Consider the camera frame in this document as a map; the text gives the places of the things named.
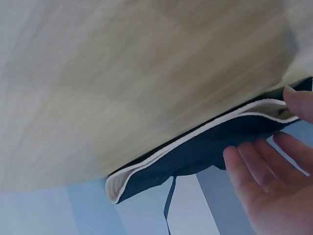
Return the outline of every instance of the white stripe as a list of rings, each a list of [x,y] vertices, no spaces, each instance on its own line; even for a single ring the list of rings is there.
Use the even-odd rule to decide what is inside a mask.
[[[220,235],[196,175],[177,177],[167,221],[172,235]]]
[[[168,234],[163,210],[171,183],[172,179],[169,179],[159,187],[114,205],[128,235]]]
[[[290,123],[290,122],[293,122],[293,121],[298,119],[298,117],[291,117],[291,118],[286,119],[286,120],[281,120],[281,119],[271,117],[271,116],[266,115],[266,114],[257,113],[257,112],[245,113],[246,111],[248,111],[252,108],[256,108],[256,107],[258,107],[260,105],[264,105],[264,104],[278,104],[278,105],[286,106],[286,103],[284,101],[277,100],[277,99],[257,100],[255,102],[249,103],[246,106],[239,108],[239,109],[237,109],[231,113],[228,113],[222,117],[219,117],[219,118],[213,120],[212,122],[205,124],[204,126],[198,128],[197,130],[183,136],[179,140],[176,140],[175,142],[165,146],[161,150],[159,150],[156,153],[154,153],[153,155],[151,155],[146,160],[144,160],[138,164],[129,166],[127,168],[124,168],[124,169],[116,172],[115,174],[109,176],[107,181],[106,181],[106,193],[107,193],[109,200],[112,203],[118,202],[119,198],[121,197],[121,195],[123,194],[123,192],[126,188],[127,182],[129,181],[130,177],[133,174],[135,174],[136,172],[138,172],[142,169],[145,169],[145,168],[151,166],[153,163],[155,163],[160,158],[165,156],[167,153],[172,151],[174,148],[187,142],[188,140],[192,139],[193,137],[211,129],[214,126],[220,125],[220,124],[222,124],[226,121],[229,121],[231,119],[234,119],[237,117],[243,117],[243,116],[260,116],[260,117],[265,117],[265,118],[268,118],[270,120],[273,120],[273,121],[276,121],[279,123]]]

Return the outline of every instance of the light wooden board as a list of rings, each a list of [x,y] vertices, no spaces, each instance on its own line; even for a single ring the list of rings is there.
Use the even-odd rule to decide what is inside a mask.
[[[311,0],[0,0],[0,191],[105,177],[304,78],[312,19]]]

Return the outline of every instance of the hand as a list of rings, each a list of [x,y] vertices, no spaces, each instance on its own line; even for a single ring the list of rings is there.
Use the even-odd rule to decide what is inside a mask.
[[[284,89],[289,110],[313,123],[313,92]],[[277,133],[276,144],[313,174],[313,149]],[[313,176],[306,176],[265,139],[224,151],[228,174],[257,235],[313,235]]]

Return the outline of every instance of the black strap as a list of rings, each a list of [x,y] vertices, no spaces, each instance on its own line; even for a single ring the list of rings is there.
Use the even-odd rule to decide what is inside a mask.
[[[176,178],[177,178],[177,176],[173,177],[172,186],[170,188],[170,191],[168,192],[167,199],[166,199],[165,206],[164,206],[164,217],[166,220],[166,225],[167,225],[167,230],[168,230],[169,235],[171,235],[171,231],[170,231],[170,228],[168,227],[167,216],[168,216],[168,211],[170,209],[171,201],[172,201],[174,191],[175,191]]]

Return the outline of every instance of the garment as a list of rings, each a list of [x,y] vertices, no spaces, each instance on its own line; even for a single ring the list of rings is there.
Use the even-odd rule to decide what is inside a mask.
[[[312,86],[312,77],[293,85],[298,91],[312,91]],[[118,169],[108,177],[106,193],[111,202],[120,203],[171,176],[195,174],[212,165],[225,170],[227,146],[268,138],[298,120],[286,108],[283,88],[265,93]]]

